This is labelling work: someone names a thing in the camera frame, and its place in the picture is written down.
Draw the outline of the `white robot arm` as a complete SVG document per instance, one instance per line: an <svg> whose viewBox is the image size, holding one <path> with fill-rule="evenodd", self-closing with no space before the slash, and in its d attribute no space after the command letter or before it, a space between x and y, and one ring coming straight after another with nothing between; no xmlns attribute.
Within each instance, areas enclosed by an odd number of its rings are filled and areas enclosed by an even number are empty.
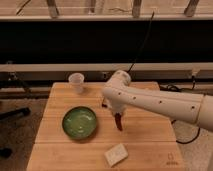
<svg viewBox="0 0 213 171"><path fill-rule="evenodd" d="M213 96L130 87L130 75L117 70L102 94L112 115L122 115L125 105L142 108L213 132Z"/></svg>

